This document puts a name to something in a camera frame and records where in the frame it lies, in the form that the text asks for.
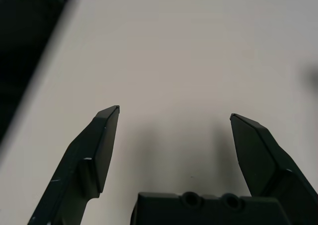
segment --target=white surface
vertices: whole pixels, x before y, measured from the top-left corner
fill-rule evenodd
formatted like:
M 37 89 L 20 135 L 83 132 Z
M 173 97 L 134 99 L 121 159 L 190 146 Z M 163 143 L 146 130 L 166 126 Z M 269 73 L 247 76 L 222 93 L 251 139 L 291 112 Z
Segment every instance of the white surface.
M 318 189 L 303 83 L 318 58 L 317 0 L 76 2 L 6 138 L 1 224 L 27 223 L 69 143 L 115 104 L 104 193 L 82 225 L 128 225 L 140 191 L 248 195 L 232 112 L 268 127 Z

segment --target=dark object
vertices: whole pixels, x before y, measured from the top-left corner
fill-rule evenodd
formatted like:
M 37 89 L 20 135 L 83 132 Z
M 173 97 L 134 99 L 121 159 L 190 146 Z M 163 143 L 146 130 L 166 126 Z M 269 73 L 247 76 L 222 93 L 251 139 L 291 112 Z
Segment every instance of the dark object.
M 103 191 L 119 107 L 97 114 L 70 144 L 30 225 L 79 225 Z M 317 193 L 259 123 L 232 114 L 238 162 L 253 197 L 140 193 L 131 225 L 316 225 Z
M 67 0 L 0 0 L 0 142 Z
M 80 224 L 87 202 L 98 198 L 110 164 L 119 106 L 97 113 L 72 141 L 46 188 L 30 225 Z
M 318 224 L 317 193 L 269 130 L 237 114 L 231 116 L 231 124 L 251 195 L 277 198 L 293 224 Z
M 140 193 L 131 225 L 290 225 L 274 198 Z

